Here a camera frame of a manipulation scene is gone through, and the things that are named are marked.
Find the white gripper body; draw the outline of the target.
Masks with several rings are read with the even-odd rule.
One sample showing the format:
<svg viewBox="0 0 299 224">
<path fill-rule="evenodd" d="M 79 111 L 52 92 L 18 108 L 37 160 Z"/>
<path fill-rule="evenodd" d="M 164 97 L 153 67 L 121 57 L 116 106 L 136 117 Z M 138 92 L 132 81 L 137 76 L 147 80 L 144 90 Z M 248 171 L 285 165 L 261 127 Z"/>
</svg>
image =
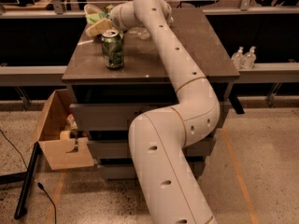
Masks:
<svg viewBox="0 0 299 224">
<path fill-rule="evenodd" d="M 109 14 L 114 27 L 127 31 L 134 27 L 143 27 L 141 12 L 143 8 L 135 2 L 126 2 L 115 6 Z"/>
</svg>

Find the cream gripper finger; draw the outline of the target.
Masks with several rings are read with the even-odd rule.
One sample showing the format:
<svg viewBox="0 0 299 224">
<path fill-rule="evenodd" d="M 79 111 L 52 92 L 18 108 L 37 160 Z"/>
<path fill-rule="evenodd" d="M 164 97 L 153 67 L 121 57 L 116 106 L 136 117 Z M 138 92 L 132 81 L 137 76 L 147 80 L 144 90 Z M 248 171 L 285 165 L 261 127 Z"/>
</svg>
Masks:
<svg viewBox="0 0 299 224">
<path fill-rule="evenodd" d="M 90 25 L 86 30 L 85 33 L 87 36 L 97 36 L 101 35 L 104 31 L 109 30 L 112 28 L 111 20 L 107 18 L 103 18 L 100 21 Z"/>
</svg>

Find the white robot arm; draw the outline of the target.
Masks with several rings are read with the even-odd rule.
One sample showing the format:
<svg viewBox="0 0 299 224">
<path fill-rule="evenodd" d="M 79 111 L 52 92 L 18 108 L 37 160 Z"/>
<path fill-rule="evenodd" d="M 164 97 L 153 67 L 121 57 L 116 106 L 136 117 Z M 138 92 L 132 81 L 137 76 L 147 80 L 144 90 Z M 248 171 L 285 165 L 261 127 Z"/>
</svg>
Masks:
<svg viewBox="0 0 299 224">
<path fill-rule="evenodd" d="M 128 133 L 135 171 L 154 224 L 218 224 L 183 149 L 207 137 L 220 119 L 218 98 L 168 25 L 164 0 L 133 0 L 113 7 L 119 30 L 145 27 L 178 98 L 176 105 L 138 115 Z"/>
</svg>

